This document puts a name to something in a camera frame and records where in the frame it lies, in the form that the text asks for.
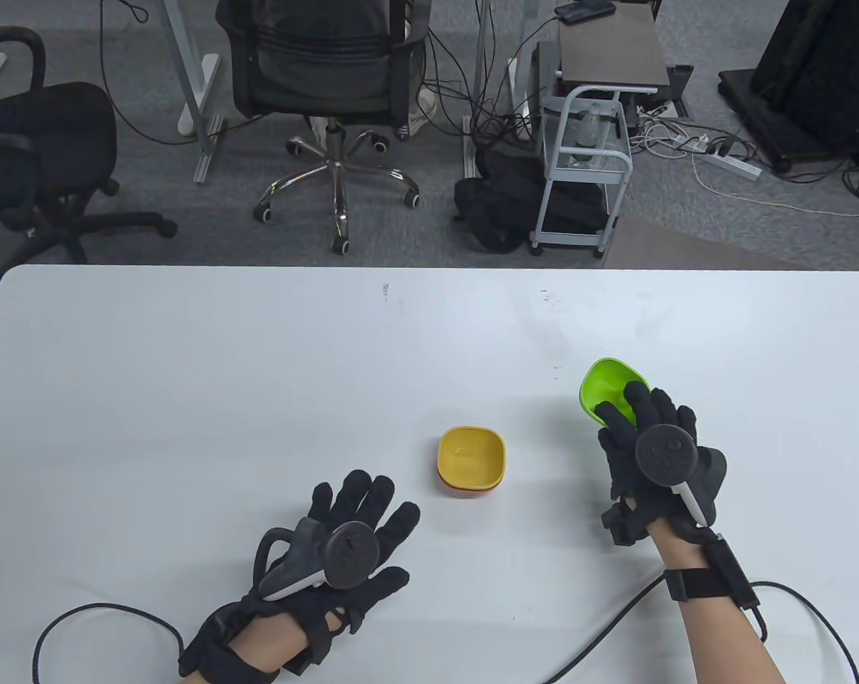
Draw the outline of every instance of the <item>chair seat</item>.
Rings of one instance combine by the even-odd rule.
[[[41,157],[42,196],[94,189],[115,168],[115,113],[106,92],[64,83],[0,100],[0,133],[32,140]]]

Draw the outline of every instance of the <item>green bowl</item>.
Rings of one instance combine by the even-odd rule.
[[[633,380],[644,382],[645,387],[648,387],[647,380],[623,362],[616,358],[602,358],[585,375],[582,387],[578,390],[578,400],[582,402],[585,413],[601,425],[604,423],[595,413],[595,406],[603,401],[609,401],[616,408],[619,408],[621,414],[635,425],[637,423],[635,412],[622,394],[625,386]]]

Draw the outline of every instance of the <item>yellow bowl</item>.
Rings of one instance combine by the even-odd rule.
[[[456,489],[493,489],[505,476],[502,437],[485,427],[452,427],[438,444],[438,474]]]

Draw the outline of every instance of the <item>black glove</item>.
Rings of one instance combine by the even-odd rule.
[[[667,518],[674,531],[693,544],[703,544],[715,535],[699,527],[689,509],[678,495],[666,485],[657,484],[646,476],[637,459],[637,446],[642,434],[657,425],[672,425],[686,431],[691,437],[690,447],[696,447],[696,414],[690,407],[677,409],[663,390],[648,391],[641,382],[630,382],[624,390],[625,400],[635,414],[637,425],[621,414],[619,408],[604,401],[595,407],[595,413],[606,423],[597,439],[606,452],[612,487],[609,498],[634,498],[632,510],[620,501],[602,515],[603,525],[609,529],[615,544],[631,546],[647,537],[645,527],[658,518]],[[696,464],[686,481],[697,494],[699,507],[708,525],[716,518],[714,499],[726,475],[726,460],[717,450],[697,447]]]
[[[365,522],[375,528],[381,516],[387,511],[392,496],[394,483],[380,475],[371,479],[363,470],[354,470],[344,479],[344,486],[338,492],[334,505],[331,500],[334,493],[331,485],[322,482],[312,492],[312,508],[309,518],[322,522],[331,533],[341,524],[351,520]],[[387,523],[376,530],[379,542],[379,558],[376,567],[384,564],[392,551],[413,531],[420,519],[420,510],[416,504],[406,502],[395,511]],[[271,541],[262,540],[257,550],[252,572],[252,589],[243,596],[241,601],[227,603],[214,613],[211,613],[201,625],[197,635],[185,648],[179,657],[179,675],[187,677],[196,670],[201,670],[211,684],[220,684],[221,680],[236,680],[249,684],[267,684],[277,677],[277,672],[262,673],[250,665],[244,664],[233,653],[227,644],[233,641],[254,618],[289,613],[306,632],[309,647],[297,655],[286,669],[294,674],[300,674],[312,662],[319,663],[331,649],[331,639],[339,634],[347,625],[351,632],[360,628],[365,613],[381,599],[402,589],[410,580],[406,570],[400,567],[388,567],[366,580],[354,589],[339,591],[331,589],[327,584],[320,587],[309,587],[279,601],[265,601],[257,593],[257,586],[267,568],[267,552]],[[276,566],[283,558],[272,564]],[[334,613],[341,621],[341,629],[331,634],[325,615]]]
[[[420,521],[420,509],[413,502],[404,502],[391,514],[388,521],[378,527],[381,516],[388,510],[394,495],[394,483],[384,475],[373,481],[363,470],[354,470],[344,479],[344,486],[331,505],[331,485],[322,482],[312,492],[309,517],[322,522],[328,532],[351,520],[365,522],[375,530],[379,556],[376,568],[386,563],[394,549],[400,545]],[[403,589],[410,574],[402,567],[386,567],[371,579],[353,589],[332,589],[327,584],[309,587],[280,600],[285,611],[299,623],[309,638],[309,647],[285,665],[293,674],[302,674],[312,663],[321,663],[331,649],[331,640],[349,625],[355,634],[363,624],[365,613],[381,599]],[[341,622],[335,632],[328,629],[325,615],[334,613]]]

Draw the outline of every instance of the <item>white bottle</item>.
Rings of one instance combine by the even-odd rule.
[[[597,147],[600,142],[600,105],[596,102],[585,112],[578,127],[575,128],[575,147]],[[589,162],[593,159],[591,154],[575,154],[578,162]]]

